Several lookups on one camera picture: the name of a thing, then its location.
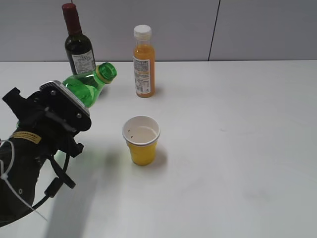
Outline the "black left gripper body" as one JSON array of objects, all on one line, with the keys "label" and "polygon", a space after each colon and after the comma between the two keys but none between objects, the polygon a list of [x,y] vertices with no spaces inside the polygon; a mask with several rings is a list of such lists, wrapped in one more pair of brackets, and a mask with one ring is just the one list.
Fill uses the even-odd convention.
[{"label": "black left gripper body", "polygon": [[82,153],[84,146],[74,137],[91,127],[90,113],[60,81],[42,84],[28,98],[13,88],[2,99],[16,115],[19,127],[33,129],[50,149],[63,151],[73,158]]}]

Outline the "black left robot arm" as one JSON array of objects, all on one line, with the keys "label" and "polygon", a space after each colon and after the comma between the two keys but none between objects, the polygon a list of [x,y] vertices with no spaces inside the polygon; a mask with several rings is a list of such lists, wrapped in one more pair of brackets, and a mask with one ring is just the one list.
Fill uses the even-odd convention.
[{"label": "black left robot arm", "polygon": [[[0,224],[9,225],[35,212],[59,189],[75,187],[67,175],[70,158],[82,153],[75,136],[91,127],[88,108],[61,82],[49,81],[28,98],[13,88],[3,101],[18,119],[11,136],[0,143]],[[34,202],[43,164],[49,161],[55,178]]]}]

